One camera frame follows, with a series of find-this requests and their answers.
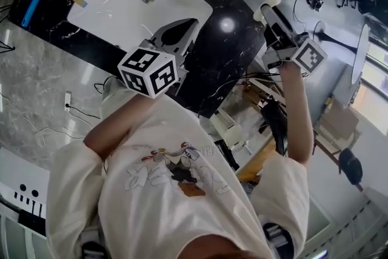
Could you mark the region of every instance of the white t-shirt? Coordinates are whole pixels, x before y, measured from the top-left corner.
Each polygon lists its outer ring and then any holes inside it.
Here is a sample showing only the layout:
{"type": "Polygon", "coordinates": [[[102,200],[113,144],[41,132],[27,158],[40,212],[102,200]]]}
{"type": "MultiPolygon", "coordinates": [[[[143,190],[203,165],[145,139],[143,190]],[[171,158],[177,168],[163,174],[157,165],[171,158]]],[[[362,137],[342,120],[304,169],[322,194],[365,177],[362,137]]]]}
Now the white t-shirt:
{"type": "Polygon", "coordinates": [[[297,257],[306,240],[306,168],[281,156],[264,163],[251,200],[232,169],[186,109],[164,96],[109,159],[82,142],[57,151],[47,199],[47,238],[54,258],[80,258],[79,236],[98,215],[109,255],[175,259],[203,235],[228,238],[240,249],[275,258],[266,219],[289,231],[297,257]]]}

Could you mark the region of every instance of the black bag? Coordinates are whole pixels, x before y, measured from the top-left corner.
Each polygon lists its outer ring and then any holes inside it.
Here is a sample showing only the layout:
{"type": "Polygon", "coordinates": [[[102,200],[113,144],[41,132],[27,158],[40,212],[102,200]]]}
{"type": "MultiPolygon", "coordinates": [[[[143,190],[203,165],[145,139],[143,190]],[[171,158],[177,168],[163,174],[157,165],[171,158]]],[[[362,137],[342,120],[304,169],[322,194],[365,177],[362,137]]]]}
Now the black bag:
{"type": "Polygon", "coordinates": [[[361,179],[363,179],[363,167],[353,152],[349,148],[342,150],[338,161],[339,173],[343,171],[351,184],[359,184],[361,179]]]}

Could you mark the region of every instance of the white sink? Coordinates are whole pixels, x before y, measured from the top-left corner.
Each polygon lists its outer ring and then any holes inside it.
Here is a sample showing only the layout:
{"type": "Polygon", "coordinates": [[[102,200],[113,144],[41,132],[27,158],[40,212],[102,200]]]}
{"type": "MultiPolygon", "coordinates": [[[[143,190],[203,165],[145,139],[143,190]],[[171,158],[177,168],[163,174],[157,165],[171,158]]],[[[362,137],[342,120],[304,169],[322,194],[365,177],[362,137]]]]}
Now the white sink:
{"type": "Polygon", "coordinates": [[[86,8],[73,5],[68,21],[125,51],[180,19],[196,18],[202,27],[213,11],[203,0],[154,0],[148,4],[143,0],[85,1],[86,8]]]}

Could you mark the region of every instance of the black countertop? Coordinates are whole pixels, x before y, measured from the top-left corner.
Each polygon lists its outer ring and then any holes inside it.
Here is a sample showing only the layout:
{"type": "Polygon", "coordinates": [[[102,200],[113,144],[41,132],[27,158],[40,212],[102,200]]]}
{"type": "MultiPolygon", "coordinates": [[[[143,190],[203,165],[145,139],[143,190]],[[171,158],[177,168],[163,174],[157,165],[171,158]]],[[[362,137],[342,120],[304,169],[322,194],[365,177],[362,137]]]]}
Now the black countertop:
{"type": "MultiPolygon", "coordinates": [[[[264,43],[264,27],[252,18],[243,0],[205,0],[213,13],[201,29],[191,54],[186,57],[189,74],[175,98],[184,107],[210,118],[235,83],[226,81],[244,73],[264,43]],[[224,32],[221,21],[230,18],[235,29],[224,32]]],[[[31,0],[14,0],[10,20],[21,27],[31,0]]],[[[125,51],[69,23],[71,0],[41,0],[26,28],[30,33],[121,77],[117,65],[125,51]]]]}

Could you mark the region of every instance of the power strip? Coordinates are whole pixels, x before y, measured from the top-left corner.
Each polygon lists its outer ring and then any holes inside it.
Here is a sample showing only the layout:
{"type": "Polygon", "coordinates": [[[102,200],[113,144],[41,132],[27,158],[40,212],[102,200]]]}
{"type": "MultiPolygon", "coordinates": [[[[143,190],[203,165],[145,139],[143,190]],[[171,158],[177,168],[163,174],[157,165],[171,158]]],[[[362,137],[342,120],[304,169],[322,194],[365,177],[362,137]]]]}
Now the power strip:
{"type": "Polygon", "coordinates": [[[65,111],[70,111],[70,103],[71,102],[72,102],[72,93],[70,91],[66,91],[66,93],[65,93],[65,106],[64,106],[65,111]]]}

